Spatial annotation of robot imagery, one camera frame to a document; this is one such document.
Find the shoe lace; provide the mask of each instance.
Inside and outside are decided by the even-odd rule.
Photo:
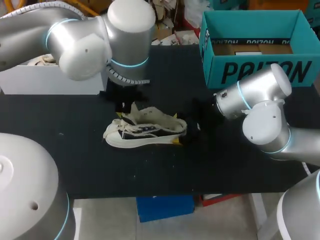
[[[124,121],[123,119],[114,119],[112,121],[112,124],[118,125],[118,127],[114,128],[114,129],[106,130],[103,134],[104,139],[107,137],[108,134],[117,132],[118,130],[120,130],[122,132],[127,131],[129,133],[133,133],[133,132],[137,132],[137,131],[141,130],[141,128],[139,126],[131,125],[131,124],[127,123],[126,121]]]

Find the teal cardboard box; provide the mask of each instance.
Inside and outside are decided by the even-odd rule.
[[[320,26],[320,0],[309,0],[304,15],[312,28]]]
[[[230,10],[243,4],[246,0],[209,0],[214,10]]]
[[[290,45],[293,54],[215,55],[215,44]],[[223,89],[278,63],[293,87],[311,86],[320,71],[320,42],[300,10],[207,11],[199,48],[210,89]]]

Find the blue box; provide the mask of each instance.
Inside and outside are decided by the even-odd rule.
[[[215,55],[213,44],[290,44],[293,54]],[[278,63],[293,87],[309,87],[320,70],[320,42],[300,10],[207,11],[199,48],[210,89],[223,89]]]
[[[243,4],[246,0],[209,0],[210,6],[214,10],[230,10],[240,4]]]
[[[137,197],[136,206],[140,222],[149,222],[186,214],[195,209],[193,196]]]
[[[320,26],[320,0],[309,0],[304,15],[312,28]]]

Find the white sneaker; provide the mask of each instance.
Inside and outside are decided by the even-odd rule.
[[[130,149],[148,144],[172,144],[186,134],[187,123],[164,114],[155,107],[138,110],[135,103],[131,113],[122,114],[106,128],[103,138],[116,148]]]

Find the black tabletop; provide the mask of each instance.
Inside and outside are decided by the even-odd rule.
[[[167,114],[192,98],[208,98],[199,46],[155,46],[143,92]],[[320,128],[313,87],[294,88],[285,114],[290,125]],[[250,144],[241,119],[212,131],[206,144],[116,149],[102,135],[117,117],[95,95],[0,95],[0,132],[41,144],[54,158],[72,198],[284,192],[307,175],[300,162],[276,161]]]

